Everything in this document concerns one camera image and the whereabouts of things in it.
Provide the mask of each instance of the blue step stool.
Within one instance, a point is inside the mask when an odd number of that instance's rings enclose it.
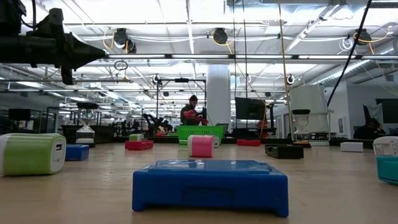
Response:
[[[381,181],[398,185],[398,157],[377,156],[377,176]]]
[[[247,160],[160,160],[133,173],[132,209],[147,205],[270,210],[289,215],[287,177]]]
[[[88,158],[89,151],[90,151],[89,145],[68,144],[65,160],[83,161]]]

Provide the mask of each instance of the teal bin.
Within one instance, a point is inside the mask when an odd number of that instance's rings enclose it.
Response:
[[[398,157],[377,156],[377,176],[381,181],[398,185]]]
[[[191,135],[212,135],[218,137],[218,142],[224,136],[224,126],[179,126],[177,128],[178,141],[181,145],[188,144],[188,137]]]

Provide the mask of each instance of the wooden floor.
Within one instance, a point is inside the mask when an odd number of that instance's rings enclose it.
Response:
[[[132,172],[156,159],[187,158],[176,144],[124,151],[102,144],[83,162],[66,162],[51,176],[0,177],[0,223],[396,223],[398,186],[378,181],[372,150],[305,150],[305,159],[277,160],[264,146],[224,145],[215,159],[267,161],[289,178],[288,218],[272,213],[156,208],[131,210]]]

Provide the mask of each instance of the pillar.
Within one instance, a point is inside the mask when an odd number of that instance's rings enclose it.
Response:
[[[229,65],[208,66],[206,85],[209,125],[231,123],[230,83]]]

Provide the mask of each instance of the black monitor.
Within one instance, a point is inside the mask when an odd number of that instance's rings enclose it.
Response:
[[[30,109],[8,109],[8,119],[11,121],[30,121]]]
[[[265,106],[262,100],[235,98],[236,119],[263,120]]]

